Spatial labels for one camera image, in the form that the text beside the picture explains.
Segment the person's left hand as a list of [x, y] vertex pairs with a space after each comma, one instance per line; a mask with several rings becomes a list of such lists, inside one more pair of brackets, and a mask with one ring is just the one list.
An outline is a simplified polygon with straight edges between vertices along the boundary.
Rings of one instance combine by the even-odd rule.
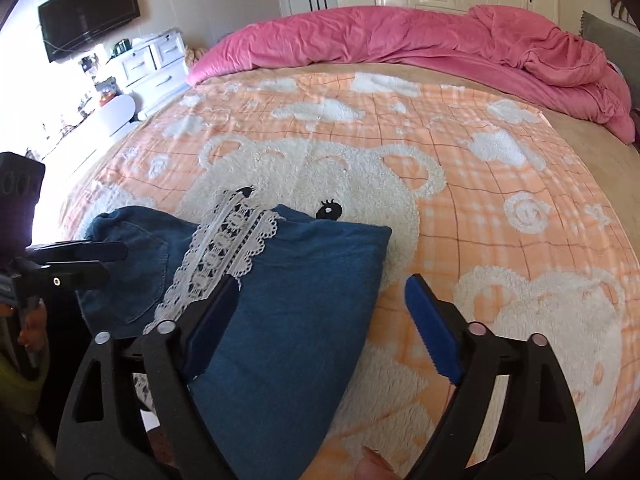
[[42, 300], [26, 310], [1, 305], [1, 355], [18, 367], [23, 354], [36, 354], [47, 345], [47, 310]]

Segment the person's right hand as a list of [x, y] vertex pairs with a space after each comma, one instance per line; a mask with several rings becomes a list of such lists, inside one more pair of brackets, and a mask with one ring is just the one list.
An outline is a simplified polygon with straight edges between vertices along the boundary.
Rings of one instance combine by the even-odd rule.
[[400, 480], [390, 463], [378, 452], [364, 446], [362, 459], [354, 472], [355, 480]]

